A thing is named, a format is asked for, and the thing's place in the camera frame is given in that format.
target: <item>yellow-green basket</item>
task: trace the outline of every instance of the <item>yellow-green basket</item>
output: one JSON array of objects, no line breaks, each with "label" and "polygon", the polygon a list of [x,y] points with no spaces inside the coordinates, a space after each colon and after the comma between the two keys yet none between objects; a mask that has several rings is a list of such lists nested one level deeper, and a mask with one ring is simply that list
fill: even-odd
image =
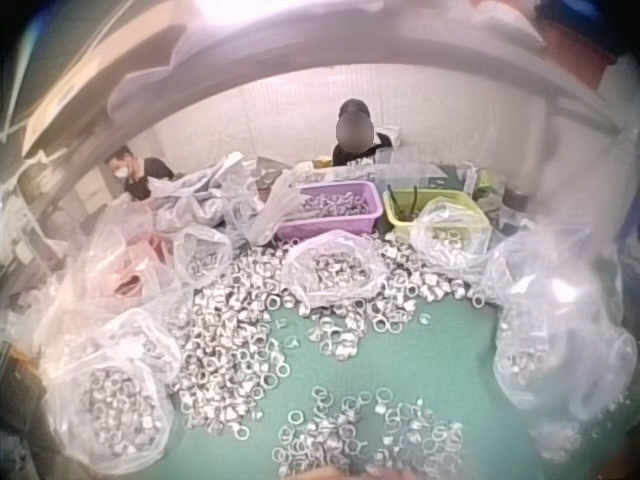
[{"label": "yellow-green basket", "polygon": [[[398,201],[398,205],[404,211],[411,210],[411,204],[413,203],[413,190],[394,190],[393,195]],[[463,192],[457,192],[455,190],[437,190],[437,189],[421,189],[418,190],[418,201],[416,202],[415,212],[419,214],[427,204],[438,197],[445,198],[451,203],[454,203],[460,207],[471,210],[478,215],[478,223],[470,225],[469,227],[461,228],[459,224],[451,225],[439,224],[438,230],[452,231],[455,230],[460,234],[462,240],[469,239],[474,234],[486,235],[487,229],[490,229],[489,220],[485,216],[484,212],[476,205],[476,203],[469,197],[469,195]],[[396,217],[395,206],[391,201],[389,192],[385,191],[382,195],[384,200],[384,210],[389,219],[389,223],[393,225],[395,233],[401,238],[409,238],[409,227],[413,225],[413,222],[402,222]]]}]

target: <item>plastic bag of rings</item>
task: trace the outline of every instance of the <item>plastic bag of rings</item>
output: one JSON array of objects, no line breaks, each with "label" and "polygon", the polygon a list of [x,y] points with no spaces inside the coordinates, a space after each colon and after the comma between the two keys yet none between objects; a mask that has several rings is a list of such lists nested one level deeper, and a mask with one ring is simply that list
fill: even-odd
[{"label": "plastic bag of rings", "polygon": [[371,240],[332,230],[293,247],[282,283],[310,308],[374,297],[387,268]]},{"label": "plastic bag of rings", "polygon": [[191,225],[173,237],[173,262],[180,279],[203,288],[231,264],[229,238],[209,227]]},{"label": "plastic bag of rings", "polygon": [[173,408],[141,362],[100,352],[60,371],[47,391],[64,452],[95,472],[131,473],[162,456]]},{"label": "plastic bag of rings", "polygon": [[103,348],[147,365],[159,382],[170,383],[180,371],[176,341],[142,309],[134,308],[114,318],[95,337]]},{"label": "plastic bag of rings", "polygon": [[477,283],[486,265],[491,226],[442,197],[431,200],[409,230],[411,246],[434,272]]}]

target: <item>white wall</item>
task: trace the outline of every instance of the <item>white wall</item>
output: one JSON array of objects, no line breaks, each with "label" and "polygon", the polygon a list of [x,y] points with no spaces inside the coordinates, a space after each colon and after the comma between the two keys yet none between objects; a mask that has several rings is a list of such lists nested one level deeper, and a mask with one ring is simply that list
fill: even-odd
[{"label": "white wall", "polygon": [[[631,78],[628,65],[605,76],[603,93],[614,106],[628,105]],[[537,185],[531,165],[546,151],[538,148],[543,131],[554,130],[559,141],[545,158],[533,208],[589,222],[595,243],[613,238],[637,188],[638,165],[624,142],[601,153],[610,138],[575,120],[548,120],[541,97],[419,66],[338,66],[262,80],[186,108],[130,146],[184,173],[234,150],[295,164],[331,155],[338,109],[351,97],[369,105],[374,124],[400,127],[403,145],[417,146],[423,160],[473,161],[520,185]]]},{"label": "white wall", "polygon": [[[338,109],[351,97],[368,104],[374,124],[400,127],[403,144],[416,145],[423,158],[447,164],[494,164],[496,155],[512,163],[523,156],[528,107],[535,101],[488,78],[438,68],[317,68],[206,99],[129,145],[138,155],[160,156],[181,172],[202,168],[234,150],[295,164],[331,155]],[[491,148],[480,154],[487,145]]]}]

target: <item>metal ring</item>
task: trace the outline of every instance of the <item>metal ring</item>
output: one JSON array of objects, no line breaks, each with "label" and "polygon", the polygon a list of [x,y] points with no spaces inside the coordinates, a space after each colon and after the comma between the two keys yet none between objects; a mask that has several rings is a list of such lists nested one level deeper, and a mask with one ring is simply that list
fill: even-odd
[{"label": "metal ring", "polygon": [[262,387],[253,387],[251,389],[251,396],[254,400],[261,400],[264,398],[264,389]]},{"label": "metal ring", "polygon": [[406,403],[399,403],[398,416],[401,420],[409,420],[411,417],[413,417],[413,407]]},{"label": "metal ring", "polygon": [[282,463],[282,459],[285,453],[287,452],[285,452],[283,448],[276,447],[273,450],[271,450],[271,460],[273,460],[276,463]]},{"label": "metal ring", "polygon": [[278,350],[280,350],[280,345],[278,344],[278,341],[275,338],[271,337],[267,341],[267,345],[265,346],[265,350],[268,353],[277,352]]},{"label": "metal ring", "polygon": [[363,449],[369,448],[369,442],[359,442],[358,450],[356,451],[356,456],[359,458],[369,458],[371,457],[371,452],[362,452]]},{"label": "metal ring", "polygon": [[402,421],[398,418],[392,419],[393,421],[385,422],[384,428],[387,433],[397,433],[402,428]]},{"label": "metal ring", "polygon": [[334,343],[339,342],[341,336],[342,336],[342,329],[340,327],[333,327],[329,331],[329,340],[331,340]]},{"label": "metal ring", "polygon": [[267,390],[273,390],[278,386],[278,377],[273,373],[265,373],[260,378],[260,384]]},{"label": "metal ring", "polygon": [[280,297],[277,295],[269,295],[267,297],[267,310],[278,310],[280,308]]},{"label": "metal ring", "polygon": [[360,392],[358,394],[358,402],[360,405],[369,405],[373,401],[373,395],[371,392]]},{"label": "metal ring", "polygon": [[296,337],[295,335],[290,335],[287,338],[284,339],[284,348],[288,349],[288,350],[293,350],[296,348],[300,348],[300,341],[298,340],[298,337]]},{"label": "metal ring", "polygon": [[316,385],[311,389],[311,396],[317,400],[327,398],[328,394],[329,392],[327,392],[327,389],[320,385]]},{"label": "metal ring", "polygon": [[393,392],[387,387],[380,387],[376,390],[376,400],[378,403],[390,403],[393,400]]},{"label": "metal ring", "polygon": [[404,324],[401,322],[392,322],[389,324],[389,333],[393,333],[394,335],[398,335],[402,332],[404,328]]},{"label": "metal ring", "polygon": [[407,288],[406,288],[407,297],[409,298],[417,297],[418,293],[419,293],[419,289],[417,285],[414,285],[414,284],[407,285]]},{"label": "metal ring", "polygon": [[280,440],[280,443],[282,443],[283,445],[288,445],[293,440],[293,436],[295,434],[296,430],[294,427],[292,427],[291,425],[284,425],[278,431],[278,440]]},{"label": "metal ring", "polygon": [[431,432],[431,438],[433,438],[436,442],[442,442],[445,438],[447,438],[447,429],[441,425],[438,425]]},{"label": "metal ring", "polygon": [[291,410],[287,420],[291,425],[300,425],[304,422],[304,413],[301,410]]},{"label": "metal ring", "polygon": [[326,339],[320,342],[320,353],[331,355],[331,352],[333,352],[333,343],[331,340]]},{"label": "metal ring", "polygon": [[484,307],[485,305],[484,296],[480,295],[479,293],[475,293],[471,298],[471,303],[477,309]]},{"label": "metal ring", "polygon": [[418,322],[420,322],[421,325],[429,325],[430,321],[431,321],[431,315],[426,312],[421,313],[420,316],[418,317]]},{"label": "metal ring", "polygon": [[343,439],[355,439],[356,436],[356,427],[351,424],[340,425],[338,428],[338,432]]},{"label": "metal ring", "polygon": [[238,440],[245,441],[245,440],[248,440],[250,436],[251,436],[251,432],[244,425],[240,425],[235,431],[235,437]]},{"label": "metal ring", "polygon": [[341,406],[342,406],[342,410],[351,410],[351,411],[355,411],[355,410],[358,410],[358,408],[360,408],[358,399],[351,396],[344,397],[342,399]]},{"label": "metal ring", "polygon": [[333,402],[335,401],[336,401],[335,397],[333,396],[332,393],[328,393],[327,396],[322,399],[318,398],[318,403],[327,408],[331,407],[333,405]]},{"label": "metal ring", "polygon": [[433,438],[425,438],[422,440],[422,451],[424,453],[433,453],[438,447],[438,442]]},{"label": "metal ring", "polygon": [[287,378],[289,375],[291,375],[291,367],[288,363],[281,363],[276,367],[276,374],[280,378]]},{"label": "metal ring", "polygon": [[385,423],[391,422],[391,420],[402,420],[400,418],[400,414],[398,413],[397,408],[388,408],[386,412],[384,412],[384,421]]},{"label": "metal ring", "polygon": [[389,320],[381,315],[373,319],[373,329],[378,333],[385,333],[389,330]]}]

